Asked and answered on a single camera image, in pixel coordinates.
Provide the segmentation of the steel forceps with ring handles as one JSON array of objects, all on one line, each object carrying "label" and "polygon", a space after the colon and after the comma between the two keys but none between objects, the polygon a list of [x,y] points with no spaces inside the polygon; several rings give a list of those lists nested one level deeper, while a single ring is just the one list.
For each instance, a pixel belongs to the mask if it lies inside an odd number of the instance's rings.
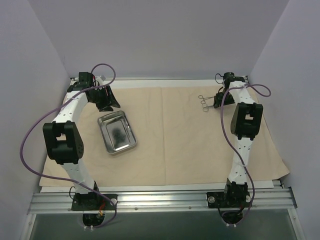
[{"label": "steel forceps with ring handles", "polygon": [[204,97],[203,95],[199,95],[198,98],[201,99],[200,101],[201,104],[205,104],[207,100],[213,99],[214,97],[213,96]]}]

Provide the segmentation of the steel instrument tray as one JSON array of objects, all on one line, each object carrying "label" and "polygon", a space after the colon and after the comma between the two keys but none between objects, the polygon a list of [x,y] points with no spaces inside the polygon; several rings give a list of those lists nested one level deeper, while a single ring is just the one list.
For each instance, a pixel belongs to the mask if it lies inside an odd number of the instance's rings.
[{"label": "steel instrument tray", "polygon": [[124,111],[101,116],[97,124],[110,155],[118,155],[136,147],[137,140]]}]

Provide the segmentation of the beige cloth kit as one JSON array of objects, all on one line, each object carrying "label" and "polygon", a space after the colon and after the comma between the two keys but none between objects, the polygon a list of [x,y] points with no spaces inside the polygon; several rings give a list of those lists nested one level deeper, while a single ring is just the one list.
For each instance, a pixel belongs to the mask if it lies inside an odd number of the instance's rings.
[{"label": "beige cloth kit", "polygon": [[92,103],[77,128],[83,161],[100,187],[224,183],[233,162],[230,123],[235,105],[204,112],[199,95],[217,86],[114,89],[136,137],[136,146],[107,153],[99,126],[102,115]]}]

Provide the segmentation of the steel surgical scissors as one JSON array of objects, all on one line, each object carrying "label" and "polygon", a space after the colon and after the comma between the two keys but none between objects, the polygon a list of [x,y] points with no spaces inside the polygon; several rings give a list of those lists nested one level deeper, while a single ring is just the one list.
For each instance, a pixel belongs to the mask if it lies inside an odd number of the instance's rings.
[{"label": "steel surgical scissors", "polygon": [[203,103],[203,104],[201,105],[201,107],[202,107],[202,110],[203,110],[204,112],[208,112],[209,109],[213,108],[214,106],[213,106],[213,105],[207,105],[206,103]]}]

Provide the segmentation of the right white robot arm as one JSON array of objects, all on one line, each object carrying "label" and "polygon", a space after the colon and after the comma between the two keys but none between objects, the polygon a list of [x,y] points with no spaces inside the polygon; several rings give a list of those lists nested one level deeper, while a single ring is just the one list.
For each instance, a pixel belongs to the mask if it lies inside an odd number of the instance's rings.
[{"label": "right white robot arm", "polygon": [[235,136],[232,147],[234,155],[225,191],[222,193],[223,203],[232,207],[240,200],[246,202],[251,200],[246,167],[253,140],[260,131],[263,106],[252,99],[243,77],[235,76],[233,72],[226,72],[223,74],[222,84],[223,91],[214,96],[213,107],[217,109],[236,104],[230,123],[230,132]]}]

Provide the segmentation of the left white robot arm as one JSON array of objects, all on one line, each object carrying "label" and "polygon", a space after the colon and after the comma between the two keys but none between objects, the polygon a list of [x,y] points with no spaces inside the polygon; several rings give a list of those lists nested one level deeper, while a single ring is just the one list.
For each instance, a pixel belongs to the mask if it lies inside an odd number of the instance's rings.
[{"label": "left white robot arm", "polygon": [[74,185],[76,201],[83,200],[90,210],[100,206],[101,197],[83,161],[84,142],[77,121],[89,103],[95,104],[100,112],[111,112],[120,107],[110,84],[103,75],[80,72],[69,85],[57,116],[42,127],[48,157],[66,171],[68,181]]}]

